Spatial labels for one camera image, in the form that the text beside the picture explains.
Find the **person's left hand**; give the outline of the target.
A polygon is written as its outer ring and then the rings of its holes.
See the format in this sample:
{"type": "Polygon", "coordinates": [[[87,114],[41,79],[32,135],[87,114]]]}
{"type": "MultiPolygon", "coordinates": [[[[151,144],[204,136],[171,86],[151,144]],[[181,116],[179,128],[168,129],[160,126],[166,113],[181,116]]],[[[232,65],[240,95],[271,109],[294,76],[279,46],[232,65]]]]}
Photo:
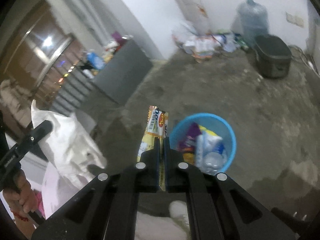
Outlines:
{"type": "Polygon", "coordinates": [[[20,170],[14,176],[14,182],[19,193],[13,189],[6,188],[3,190],[3,197],[13,213],[27,217],[29,212],[34,212],[38,208],[35,193],[31,189],[31,184],[26,179],[23,170],[20,170]]]}

